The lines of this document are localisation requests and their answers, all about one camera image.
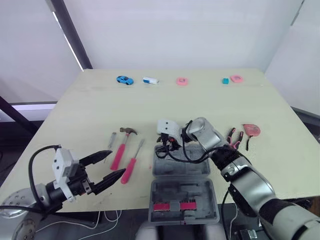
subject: gray plastic case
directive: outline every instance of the gray plastic case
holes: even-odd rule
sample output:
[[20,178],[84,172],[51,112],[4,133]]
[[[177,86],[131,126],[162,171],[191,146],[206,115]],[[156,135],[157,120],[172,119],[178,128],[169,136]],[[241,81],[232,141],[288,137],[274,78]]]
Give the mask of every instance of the gray plastic case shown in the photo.
[[[198,159],[204,150],[196,144],[185,147],[191,159]],[[186,160],[182,148],[171,154]],[[155,225],[216,224],[219,222],[218,204],[210,174],[208,160],[199,164],[178,162],[153,156],[152,174],[157,178],[151,183],[149,222]],[[180,211],[180,203],[194,201],[196,210]],[[169,203],[170,211],[154,211],[154,204]]]

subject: wooden table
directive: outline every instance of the wooden table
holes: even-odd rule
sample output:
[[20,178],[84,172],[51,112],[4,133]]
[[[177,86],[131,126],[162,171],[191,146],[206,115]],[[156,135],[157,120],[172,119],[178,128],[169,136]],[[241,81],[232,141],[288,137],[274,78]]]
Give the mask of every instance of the wooden table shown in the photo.
[[[234,74],[243,76],[244,82],[222,84],[222,78]],[[116,82],[119,75],[133,78],[134,84]],[[142,83],[144,76],[160,82]],[[188,86],[177,85],[177,77],[187,77]],[[39,148],[61,144],[83,158],[106,149],[111,133],[118,132],[113,148],[116,151],[124,137],[119,128],[130,127],[138,135],[130,136],[120,168],[127,166],[142,138],[145,142],[129,183],[122,185],[118,181],[97,196],[78,196],[75,203],[65,202],[61,211],[148,208],[158,119],[170,119],[183,126],[197,117],[207,118],[224,136],[232,127],[243,130],[242,124],[258,125],[261,134],[250,140],[249,151],[245,150],[246,136],[239,150],[271,182],[277,196],[287,199],[320,195],[319,144],[261,71],[88,69],[80,73],[33,137],[0,188],[0,200],[13,191],[29,187],[29,158]],[[92,181],[99,182],[111,172],[114,155],[106,163],[87,167]],[[54,179],[53,157],[54,151],[48,150],[35,159],[36,183],[47,184]],[[221,203],[228,184],[213,162],[210,165],[209,178]]]

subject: red pliers handle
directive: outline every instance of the red pliers handle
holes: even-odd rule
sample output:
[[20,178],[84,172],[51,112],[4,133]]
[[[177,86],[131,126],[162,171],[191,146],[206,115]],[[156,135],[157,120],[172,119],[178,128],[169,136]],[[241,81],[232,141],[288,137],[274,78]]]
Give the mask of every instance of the red pliers handle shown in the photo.
[[233,128],[231,129],[231,131],[230,131],[230,133],[229,133],[229,135],[228,135],[228,137],[227,137],[226,140],[227,140],[227,142],[229,143],[229,145],[230,145],[231,147],[233,147],[234,149],[238,149],[238,148],[239,148],[239,145],[240,145],[240,143],[241,143],[241,141],[242,141],[242,138],[243,138],[243,136],[244,136],[244,132],[241,131],[238,140],[237,140],[235,143],[232,143],[232,134],[234,134],[235,131],[236,131],[236,128],[233,127]]

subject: toy car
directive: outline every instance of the toy car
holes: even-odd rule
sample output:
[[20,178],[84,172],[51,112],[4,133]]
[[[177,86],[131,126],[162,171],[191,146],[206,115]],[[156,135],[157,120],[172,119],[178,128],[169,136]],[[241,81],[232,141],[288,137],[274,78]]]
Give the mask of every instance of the toy car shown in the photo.
[[132,78],[129,78],[127,76],[118,76],[116,78],[118,83],[123,83],[123,84],[127,84],[127,85],[131,85],[134,83],[134,80]]

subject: red screwdriver handle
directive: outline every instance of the red screwdriver handle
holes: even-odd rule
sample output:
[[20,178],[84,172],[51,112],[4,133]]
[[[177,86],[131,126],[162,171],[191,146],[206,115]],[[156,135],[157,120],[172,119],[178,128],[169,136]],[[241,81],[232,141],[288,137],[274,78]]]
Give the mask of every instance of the red screwdriver handle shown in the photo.
[[122,183],[122,184],[126,184],[126,183],[129,181],[130,176],[131,176],[131,174],[132,174],[132,171],[134,170],[136,161],[137,161],[137,159],[135,159],[134,157],[131,158],[128,166],[127,166],[126,169],[125,169],[124,174],[122,175],[122,178],[121,178],[121,183]]
[[119,163],[120,163],[120,160],[122,158],[122,155],[124,154],[125,152],[125,148],[126,148],[126,145],[124,143],[122,143],[119,148],[118,148],[118,151],[116,152],[116,155],[114,157],[114,160],[113,160],[113,163],[110,167],[111,170],[113,171],[116,171],[118,170],[118,167],[119,167]]

